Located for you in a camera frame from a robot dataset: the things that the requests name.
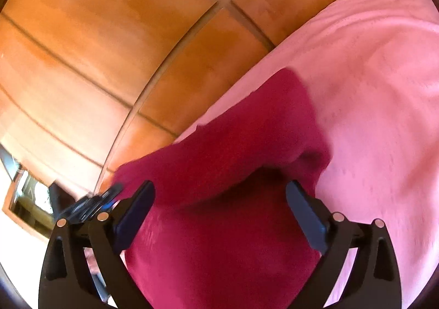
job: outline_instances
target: folded cloth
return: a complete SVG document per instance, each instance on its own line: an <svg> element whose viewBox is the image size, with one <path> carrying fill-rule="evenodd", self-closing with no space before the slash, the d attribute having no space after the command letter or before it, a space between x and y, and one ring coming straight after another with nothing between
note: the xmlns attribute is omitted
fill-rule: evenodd
<svg viewBox="0 0 439 309"><path fill-rule="evenodd" d="M304 86L282 69L180 143L122 165L120 198L146 179L156 188L125 254L134 281L156 309L285 309L320 257L285 186L313 195L329 160Z"/></svg>
<svg viewBox="0 0 439 309"><path fill-rule="evenodd" d="M333 158L316 196L352 221L385 220L403 309L439 262L439 13L431 0L337 0L247 72L181 135L283 67L306 85ZM328 304L348 278L348 264Z"/></svg>

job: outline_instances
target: pink bedsheet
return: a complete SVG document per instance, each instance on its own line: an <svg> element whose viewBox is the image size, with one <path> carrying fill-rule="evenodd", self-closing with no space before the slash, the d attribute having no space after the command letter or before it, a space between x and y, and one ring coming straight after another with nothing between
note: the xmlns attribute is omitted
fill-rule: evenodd
<svg viewBox="0 0 439 309"><path fill-rule="evenodd" d="M439 13L431 0L337 0L180 139L285 66L308 87L334 152L317 197L353 221L385 220L407 308L439 262ZM346 280L344 271L328 303Z"/></svg>

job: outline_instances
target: pink cloth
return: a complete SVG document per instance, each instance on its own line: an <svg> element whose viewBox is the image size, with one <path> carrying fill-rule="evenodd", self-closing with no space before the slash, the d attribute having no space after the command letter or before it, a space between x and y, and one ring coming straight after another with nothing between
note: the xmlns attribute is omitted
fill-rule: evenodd
<svg viewBox="0 0 439 309"><path fill-rule="evenodd" d="M285 66L307 86L334 150L317 197L353 221L386 221L407 308L439 262L438 11L431 0L337 0L253 67L181 138ZM328 303L346 280L344 272Z"/></svg>
<svg viewBox="0 0 439 309"><path fill-rule="evenodd" d="M125 258L155 309L285 309L320 254L289 209L314 195L328 145L289 69L180 143L122 165L121 198L146 179L156 200Z"/></svg>

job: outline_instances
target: red cloth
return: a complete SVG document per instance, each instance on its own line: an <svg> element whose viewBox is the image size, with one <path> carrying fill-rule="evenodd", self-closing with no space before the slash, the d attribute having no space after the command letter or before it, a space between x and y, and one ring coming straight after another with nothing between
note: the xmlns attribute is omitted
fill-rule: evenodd
<svg viewBox="0 0 439 309"><path fill-rule="evenodd" d="M330 160L304 86L289 69L180 143L122 165L114 182L156 201L131 247L131 276L155 309L285 309L320 255L285 198L310 194Z"/></svg>

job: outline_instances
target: metal pin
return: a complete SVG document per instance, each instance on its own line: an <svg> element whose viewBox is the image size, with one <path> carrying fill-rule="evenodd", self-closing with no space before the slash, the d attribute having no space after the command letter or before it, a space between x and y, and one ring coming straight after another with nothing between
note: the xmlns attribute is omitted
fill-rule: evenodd
<svg viewBox="0 0 439 309"><path fill-rule="evenodd" d="M377 227L379 227L379 228L382 229L382 228L385 226L385 223L384 223L384 221L381 220L380 218L377 218L377 219L375 220L375 225L376 225Z"/></svg>
<svg viewBox="0 0 439 309"><path fill-rule="evenodd" d="M98 219L99 221L105 221L105 220L108 219L109 216L110 216L110 215L108 214L108 212L101 212L101 213L97 216L97 219Z"/></svg>
<svg viewBox="0 0 439 309"><path fill-rule="evenodd" d="M58 226L58 227L64 227L66 223L67 223L67 220L66 220L65 218L60 218L60 219L56 222L56 226Z"/></svg>
<svg viewBox="0 0 439 309"><path fill-rule="evenodd" d="M345 216L341 212L334 212L332 214L332 218L337 221L338 223L341 223L345 220Z"/></svg>

